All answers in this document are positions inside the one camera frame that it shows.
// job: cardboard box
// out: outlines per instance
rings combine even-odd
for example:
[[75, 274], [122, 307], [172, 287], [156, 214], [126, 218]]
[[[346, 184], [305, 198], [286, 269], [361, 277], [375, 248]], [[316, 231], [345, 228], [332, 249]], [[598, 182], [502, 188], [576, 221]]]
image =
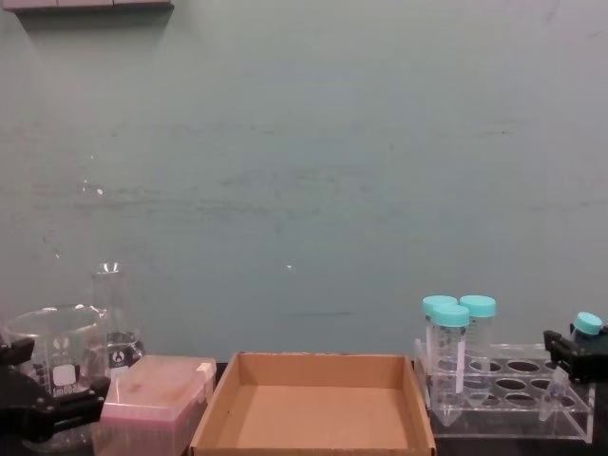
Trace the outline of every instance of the cardboard box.
[[409, 359], [239, 353], [192, 441], [194, 456], [432, 456]]

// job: small vial with teal cap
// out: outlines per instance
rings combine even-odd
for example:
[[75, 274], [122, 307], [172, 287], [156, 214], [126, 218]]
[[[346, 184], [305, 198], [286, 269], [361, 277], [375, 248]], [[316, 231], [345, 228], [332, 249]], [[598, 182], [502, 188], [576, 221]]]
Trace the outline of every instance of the small vial with teal cap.
[[492, 324], [496, 316], [496, 300], [489, 296], [471, 294], [460, 298], [460, 305], [466, 307], [471, 322], [466, 330], [467, 361], [480, 361], [489, 370], [492, 349]]
[[[573, 342], [590, 337], [595, 337], [601, 331], [603, 323], [601, 318], [592, 313], [579, 312], [574, 320], [573, 331], [570, 332], [569, 339]], [[557, 366], [553, 372], [553, 377], [541, 399], [541, 412], [539, 419], [546, 421], [551, 413], [561, 404], [570, 388], [568, 372]]]
[[426, 324], [426, 338], [427, 338], [427, 366], [430, 365], [430, 347], [433, 343], [433, 324], [431, 322], [431, 316], [433, 308], [440, 304], [452, 304], [457, 305], [458, 299], [452, 296], [444, 296], [442, 294], [435, 294], [433, 296], [427, 296], [422, 300], [422, 310], [425, 313]]
[[431, 314], [433, 341], [430, 365], [431, 409], [451, 426], [465, 404], [465, 350], [469, 311], [454, 304], [436, 305]]

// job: pipette tip box lid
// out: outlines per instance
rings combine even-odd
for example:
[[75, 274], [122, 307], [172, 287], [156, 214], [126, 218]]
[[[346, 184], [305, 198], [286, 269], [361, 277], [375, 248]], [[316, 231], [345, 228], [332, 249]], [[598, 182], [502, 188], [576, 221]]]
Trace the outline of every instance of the pipette tip box lid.
[[211, 399], [215, 373], [209, 358], [144, 356], [112, 381], [93, 426], [95, 454], [181, 455]]

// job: painted wall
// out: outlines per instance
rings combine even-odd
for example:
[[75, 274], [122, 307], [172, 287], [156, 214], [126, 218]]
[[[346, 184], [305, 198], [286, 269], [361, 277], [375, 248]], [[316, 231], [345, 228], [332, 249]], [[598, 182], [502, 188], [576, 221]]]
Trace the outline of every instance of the painted wall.
[[0, 298], [116, 257], [155, 352], [410, 352], [420, 298], [533, 342], [608, 295], [608, 3], [0, 14]]

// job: printed logo on beaker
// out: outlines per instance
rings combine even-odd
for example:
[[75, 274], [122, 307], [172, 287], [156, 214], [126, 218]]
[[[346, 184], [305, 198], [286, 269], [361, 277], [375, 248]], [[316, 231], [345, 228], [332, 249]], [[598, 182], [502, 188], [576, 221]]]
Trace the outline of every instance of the printed logo on beaker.
[[124, 362], [124, 352], [114, 351], [112, 353], [112, 361], [114, 361], [116, 364], [122, 364]]
[[69, 339], [67, 337], [57, 337], [53, 340], [53, 347], [57, 350], [66, 350], [69, 347]]

